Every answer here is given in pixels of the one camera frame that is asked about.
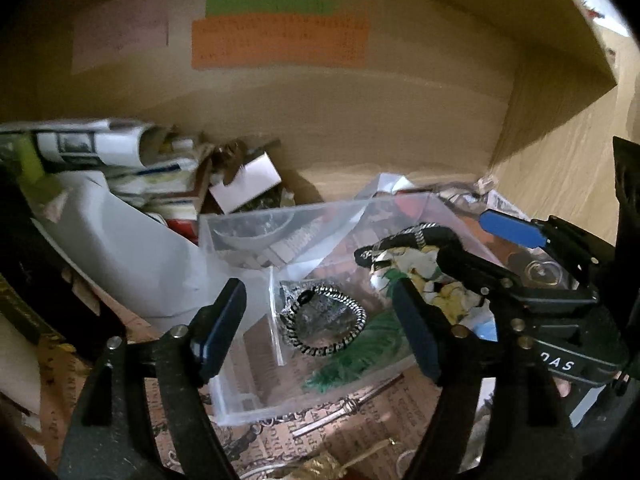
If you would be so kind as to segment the floral patterned cloth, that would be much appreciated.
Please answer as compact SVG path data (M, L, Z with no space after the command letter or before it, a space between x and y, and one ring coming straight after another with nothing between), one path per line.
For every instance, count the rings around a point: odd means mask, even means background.
M426 304L438 307L451 324L474 328L492 319L489 302L450 278L437 263L438 248L385 249L372 258L370 282L382 296L390 297L393 284L408 278Z

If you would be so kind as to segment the black chain-trimmed hat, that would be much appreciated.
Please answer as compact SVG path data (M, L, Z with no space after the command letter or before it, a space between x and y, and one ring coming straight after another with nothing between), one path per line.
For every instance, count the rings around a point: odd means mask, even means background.
M434 222L420 222L398 233L386 236L372 245L356 249L354 251L354 259L358 266L368 268L372 266L374 258L387 249L412 248L422 250L427 246L441 248L450 245L462 246L461 240L454 230Z

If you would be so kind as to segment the green knitted cloth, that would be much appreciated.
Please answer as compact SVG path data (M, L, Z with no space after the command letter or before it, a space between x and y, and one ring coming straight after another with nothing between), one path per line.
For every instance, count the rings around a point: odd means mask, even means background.
M308 392L329 393L405 359L409 345L390 300L380 295L360 271L315 280L332 283L356 299L367 311L368 322L358 338L345 350L320 358L319 367L304 382Z

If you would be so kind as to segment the white paper sheet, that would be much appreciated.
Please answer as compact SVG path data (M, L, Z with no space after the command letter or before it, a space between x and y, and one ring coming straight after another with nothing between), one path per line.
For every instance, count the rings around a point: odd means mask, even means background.
M189 323L227 283L228 266L116 197L99 171L42 182L38 231L90 284L159 330Z

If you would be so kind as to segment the clear plastic bin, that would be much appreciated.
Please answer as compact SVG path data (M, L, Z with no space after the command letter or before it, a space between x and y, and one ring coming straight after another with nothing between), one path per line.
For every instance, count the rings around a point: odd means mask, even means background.
M216 422L242 426L303 411L412 365L390 299L400 278L412 278L455 320L477 325L487 314L480 297L436 261L450 240L492 257L431 193L203 216L210 265L247 293L239 331L209 383Z

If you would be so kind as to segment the small cardboard box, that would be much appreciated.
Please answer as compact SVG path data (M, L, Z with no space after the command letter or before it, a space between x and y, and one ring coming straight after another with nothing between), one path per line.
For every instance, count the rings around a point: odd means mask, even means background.
M230 184L216 183L209 193L224 214L231 214L281 182L269 155L262 154L245 164Z

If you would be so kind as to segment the rolled newspaper stack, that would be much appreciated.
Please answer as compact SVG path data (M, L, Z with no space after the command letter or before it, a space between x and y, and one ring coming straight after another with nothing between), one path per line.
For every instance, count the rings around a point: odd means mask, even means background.
M165 220L194 221L212 172L213 145L199 134L137 119L6 122L1 163L29 183L89 170L127 204Z

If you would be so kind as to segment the orange sticky note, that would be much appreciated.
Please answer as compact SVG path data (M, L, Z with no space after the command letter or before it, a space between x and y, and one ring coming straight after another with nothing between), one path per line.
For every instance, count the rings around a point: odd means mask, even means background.
M247 13L192 23L194 70L274 64L359 68L370 23L357 15Z

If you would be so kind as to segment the green sticky note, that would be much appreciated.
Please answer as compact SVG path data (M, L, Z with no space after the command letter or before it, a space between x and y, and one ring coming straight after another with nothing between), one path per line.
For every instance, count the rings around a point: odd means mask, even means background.
M205 15L244 13L332 14L334 0L206 0Z

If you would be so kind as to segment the pink sticky note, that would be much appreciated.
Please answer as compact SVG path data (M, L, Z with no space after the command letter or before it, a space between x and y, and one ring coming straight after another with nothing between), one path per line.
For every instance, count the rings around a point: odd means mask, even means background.
M72 73L124 55L165 47L166 6L152 0L115 0L80 14L73 24Z

